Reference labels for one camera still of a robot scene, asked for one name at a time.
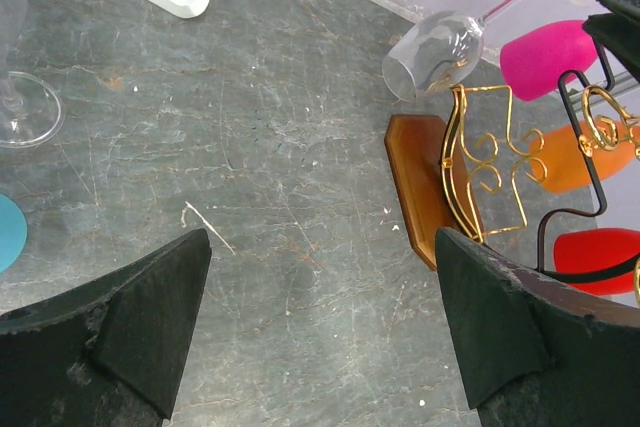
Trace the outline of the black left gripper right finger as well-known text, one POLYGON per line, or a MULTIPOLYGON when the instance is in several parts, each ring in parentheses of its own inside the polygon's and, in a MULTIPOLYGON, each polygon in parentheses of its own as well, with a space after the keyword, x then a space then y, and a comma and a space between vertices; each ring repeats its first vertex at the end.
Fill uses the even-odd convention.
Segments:
POLYGON ((436 259, 467 403, 482 425, 638 425, 638 309, 452 228, 437 231, 436 259))

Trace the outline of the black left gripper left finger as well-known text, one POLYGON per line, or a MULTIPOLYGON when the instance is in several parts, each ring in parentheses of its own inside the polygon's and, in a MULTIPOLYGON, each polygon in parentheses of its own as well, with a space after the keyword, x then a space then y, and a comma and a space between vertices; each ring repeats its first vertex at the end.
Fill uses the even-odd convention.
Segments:
POLYGON ((211 247, 191 230, 1 316, 4 426, 159 426, 171 417, 211 247))

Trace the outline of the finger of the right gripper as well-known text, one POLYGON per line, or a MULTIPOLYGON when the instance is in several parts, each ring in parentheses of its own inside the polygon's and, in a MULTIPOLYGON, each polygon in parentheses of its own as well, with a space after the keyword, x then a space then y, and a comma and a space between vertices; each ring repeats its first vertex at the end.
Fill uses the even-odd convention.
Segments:
POLYGON ((608 10, 590 15, 582 29, 639 81, 639 0, 597 0, 608 10))

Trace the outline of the blue plastic wine glass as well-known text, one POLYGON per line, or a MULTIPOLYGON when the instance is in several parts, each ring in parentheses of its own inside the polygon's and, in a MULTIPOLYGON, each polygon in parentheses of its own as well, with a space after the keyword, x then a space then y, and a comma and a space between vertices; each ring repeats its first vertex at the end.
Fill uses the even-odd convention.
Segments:
POLYGON ((0 195, 0 272, 8 269, 23 251, 28 235, 24 213, 9 197, 0 195))

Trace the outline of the small clear glass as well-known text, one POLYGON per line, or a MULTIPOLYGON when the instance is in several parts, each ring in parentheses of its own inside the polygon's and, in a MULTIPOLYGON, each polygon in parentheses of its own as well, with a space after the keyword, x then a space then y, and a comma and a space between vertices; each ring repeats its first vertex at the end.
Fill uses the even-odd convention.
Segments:
MULTIPOLYGON (((437 12, 417 22, 382 62, 383 79, 398 99, 411 102, 464 81, 485 48, 487 26, 522 0, 504 0, 482 16, 437 12)), ((569 0, 589 6, 595 0, 569 0)))

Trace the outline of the clear wine glass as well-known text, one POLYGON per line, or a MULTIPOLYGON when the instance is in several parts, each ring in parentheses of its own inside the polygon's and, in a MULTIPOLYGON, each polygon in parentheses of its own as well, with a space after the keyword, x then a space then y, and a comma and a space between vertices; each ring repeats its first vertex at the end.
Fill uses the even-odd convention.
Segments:
POLYGON ((26 19, 28 0, 1 0, 1 146, 30 148, 52 139, 65 111, 54 88, 40 78, 9 69, 26 19))

